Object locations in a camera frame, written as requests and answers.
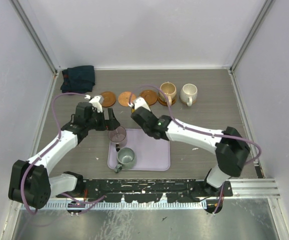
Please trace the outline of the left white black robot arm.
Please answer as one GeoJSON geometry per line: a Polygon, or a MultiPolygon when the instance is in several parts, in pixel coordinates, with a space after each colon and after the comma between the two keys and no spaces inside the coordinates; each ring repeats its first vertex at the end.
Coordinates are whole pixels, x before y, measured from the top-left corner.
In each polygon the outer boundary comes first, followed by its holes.
{"type": "Polygon", "coordinates": [[[107,111],[108,119],[97,109],[96,103],[78,103],[70,121],[45,148],[28,160],[17,160],[13,164],[8,198],[35,209],[43,208],[50,198],[63,193],[80,198],[85,192],[81,174],[70,171],[56,177],[49,174],[68,152],[88,136],[89,131],[113,131],[120,126],[113,109],[108,108],[107,111]]]}

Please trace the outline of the brown wooden round coaster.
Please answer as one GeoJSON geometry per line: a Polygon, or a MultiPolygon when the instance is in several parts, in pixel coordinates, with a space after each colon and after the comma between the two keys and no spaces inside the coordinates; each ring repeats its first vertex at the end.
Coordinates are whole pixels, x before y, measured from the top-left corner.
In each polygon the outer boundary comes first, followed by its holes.
{"type": "MultiPolygon", "coordinates": [[[[163,106],[166,106],[166,107],[168,106],[167,102],[163,101],[160,97],[157,99],[157,101],[163,106]]],[[[176,103],[176,101],[177,101],[177,99],[174,98],[171,102],[171,105],[174,105],[176,103]]]]}

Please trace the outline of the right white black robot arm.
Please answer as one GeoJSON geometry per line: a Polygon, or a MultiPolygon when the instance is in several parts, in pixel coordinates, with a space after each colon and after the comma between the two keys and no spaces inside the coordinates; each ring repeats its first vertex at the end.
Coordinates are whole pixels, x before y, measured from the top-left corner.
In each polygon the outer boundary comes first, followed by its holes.
{"type": "Polygon", "coordinates": [[[223,183],[239,177],[250,154],[250,147],[233,127],[225,130],[206,129],[186,124],[168,115],[156,117],[150,110],[139,107],[131,118],[146,135],[156,140],[186,143],[216,156],[217,164],[207,173],[203,186],[209,197],[217,196],[223,183]]]}

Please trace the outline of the grey ceramic mug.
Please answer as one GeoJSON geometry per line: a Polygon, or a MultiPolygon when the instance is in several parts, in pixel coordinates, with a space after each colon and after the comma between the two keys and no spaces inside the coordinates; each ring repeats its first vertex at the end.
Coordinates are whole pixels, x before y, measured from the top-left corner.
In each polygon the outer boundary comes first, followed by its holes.
{"type": "Polygon", "coordinates": [[[132,169],[137,163],[137,156],[131,148],[124,147],[117,152],[116,161],[114,172],[118,174],[122,170],[132,169]]]}

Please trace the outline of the beige ceramic mug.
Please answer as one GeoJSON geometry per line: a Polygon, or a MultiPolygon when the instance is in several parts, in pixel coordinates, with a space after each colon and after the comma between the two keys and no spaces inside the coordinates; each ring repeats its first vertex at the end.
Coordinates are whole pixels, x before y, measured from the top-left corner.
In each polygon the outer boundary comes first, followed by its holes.
{"type": "Polygon", "coordinates": [[[158,97],[161,98],[164,102],[167,102],[171,106],[172,100],[177,96],[177,88],[171,82],[164,82],[160,85],[161,92],[158,93],[158,97]]]}

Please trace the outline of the purple glass mug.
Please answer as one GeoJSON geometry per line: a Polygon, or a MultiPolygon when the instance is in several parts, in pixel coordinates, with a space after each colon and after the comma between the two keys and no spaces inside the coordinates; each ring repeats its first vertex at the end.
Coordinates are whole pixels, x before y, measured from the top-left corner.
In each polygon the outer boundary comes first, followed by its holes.
{"type": "Polygon", "coordinates": [[[115,130],[110,130],[108,132],[108,138],[110,141],[110,145],[116,152],[118,152],[127,144],[127,131],[124,127],[119,126],[115,130]]]}

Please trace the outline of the white ceramic mug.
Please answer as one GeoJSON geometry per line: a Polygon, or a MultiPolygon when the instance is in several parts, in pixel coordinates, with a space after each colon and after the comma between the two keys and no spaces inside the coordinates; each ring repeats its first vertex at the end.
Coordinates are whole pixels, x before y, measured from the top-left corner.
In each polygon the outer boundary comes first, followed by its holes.
{"type": "Polygon", "coordinates": [[[197,96],[198,88],[192,83],[187,83],[181,88],[179,99],[182,99],[188,107],[191,107],[193,101],[197,99],[197,96]]]}

